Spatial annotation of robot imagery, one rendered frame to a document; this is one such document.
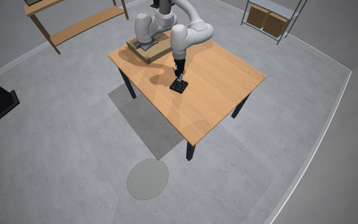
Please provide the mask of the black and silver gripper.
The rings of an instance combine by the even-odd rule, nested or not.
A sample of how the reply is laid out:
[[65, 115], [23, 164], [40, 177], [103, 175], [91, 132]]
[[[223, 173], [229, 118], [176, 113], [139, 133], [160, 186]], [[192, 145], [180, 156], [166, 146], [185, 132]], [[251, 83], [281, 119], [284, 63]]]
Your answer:
[[179, 82], [181, 82], [181, 80], [183, 79], [183, 71], [184, 71], [185, 61], [186, 61], [185, 58], [183, 60], [174, 59], [175, 68], [173, 68], [173, 70], [175, 72], [175, 76], [177, 76], [177, 81], [179, 81]]

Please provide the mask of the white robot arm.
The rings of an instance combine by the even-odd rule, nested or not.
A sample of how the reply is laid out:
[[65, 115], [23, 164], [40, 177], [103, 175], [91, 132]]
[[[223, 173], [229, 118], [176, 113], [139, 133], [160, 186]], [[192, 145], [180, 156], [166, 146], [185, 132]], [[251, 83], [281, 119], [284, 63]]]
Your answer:
[[[172, 2], [183, 9], [190, 18], [189, 28], [177, 24], [177, 17], [171, 10]], [[210, 24], [200, 19], [197, 11], [186, 0], [159, 0], [159, 8], [155, 16], [141, 13], [135, 19], [135, 33], [137, 41], [133, 44], [136, 49], [142, 48], [147, 51], [158, 43], [153, 37], [156, 34], [171, 30], [170, 44], [174, 59], [182, 60], [186, 57], [186, 49], [192, 45], [203, 43], [209, 40], [214, 29]]]

